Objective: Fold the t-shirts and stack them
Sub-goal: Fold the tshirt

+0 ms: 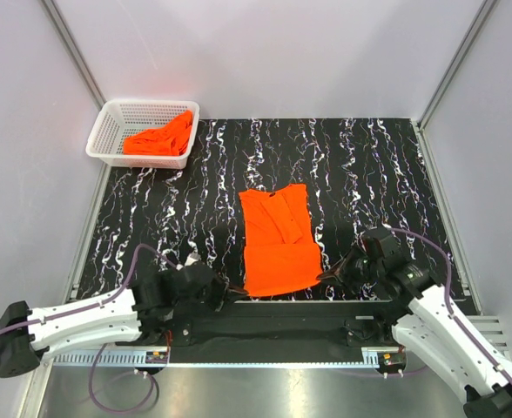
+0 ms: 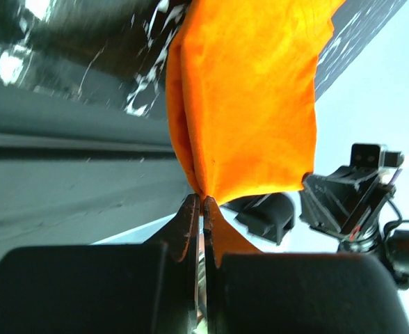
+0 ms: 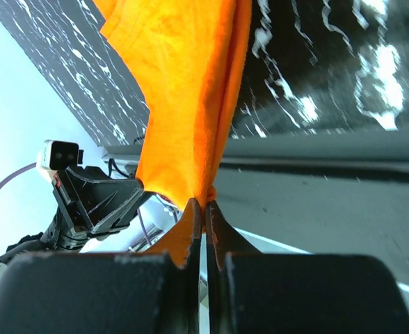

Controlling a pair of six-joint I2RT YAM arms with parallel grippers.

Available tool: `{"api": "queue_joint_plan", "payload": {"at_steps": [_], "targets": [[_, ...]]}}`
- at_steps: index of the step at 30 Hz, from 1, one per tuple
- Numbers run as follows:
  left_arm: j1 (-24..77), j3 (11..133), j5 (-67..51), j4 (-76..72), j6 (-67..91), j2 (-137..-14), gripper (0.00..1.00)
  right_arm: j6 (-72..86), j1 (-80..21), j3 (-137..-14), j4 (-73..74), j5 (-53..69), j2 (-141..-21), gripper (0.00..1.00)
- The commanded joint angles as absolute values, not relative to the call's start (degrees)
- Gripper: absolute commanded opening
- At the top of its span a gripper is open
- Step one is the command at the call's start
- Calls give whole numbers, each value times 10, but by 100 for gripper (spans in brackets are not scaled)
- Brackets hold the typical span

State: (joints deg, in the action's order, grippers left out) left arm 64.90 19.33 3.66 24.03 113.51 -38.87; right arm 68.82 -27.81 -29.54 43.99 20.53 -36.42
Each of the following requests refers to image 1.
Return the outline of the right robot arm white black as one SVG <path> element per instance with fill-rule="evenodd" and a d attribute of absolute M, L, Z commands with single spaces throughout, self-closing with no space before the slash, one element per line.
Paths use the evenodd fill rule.
<path fill-rule="evenodd" d="M 429 270 L 398 250 L 354 248 L 317 280 L 346 290 L 376 281 L 389 295 L 389 307 L 363 330 L 350 330 L 350 339 L 410 350 L 453 390 L 468 417 L 512 417 L 512 361 L 474 327 Z"/>

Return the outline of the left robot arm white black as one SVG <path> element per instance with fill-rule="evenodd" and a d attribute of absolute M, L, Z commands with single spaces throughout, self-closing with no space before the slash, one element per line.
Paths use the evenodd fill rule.
<path fill-rule="evenodd" d="M 178 309 L 200 306 L 218 312 L 247 296 L 244 288 L 194 262 L 61 306 L 14 302 L 0 318 L 0 378 L 27 374 L 41 361 L 91 346 L 154 345 L 172 334 Z"/>

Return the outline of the orange t shirt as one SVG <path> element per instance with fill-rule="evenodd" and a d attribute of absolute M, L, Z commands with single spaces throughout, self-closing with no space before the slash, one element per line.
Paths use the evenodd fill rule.
<path fill-rule="evenodd" d="M 322 273 L 321 251 L 311 231 L 307 187 L 239 193 L 245 222 L 244 288 L 253 298 L 313 287 Z"/>

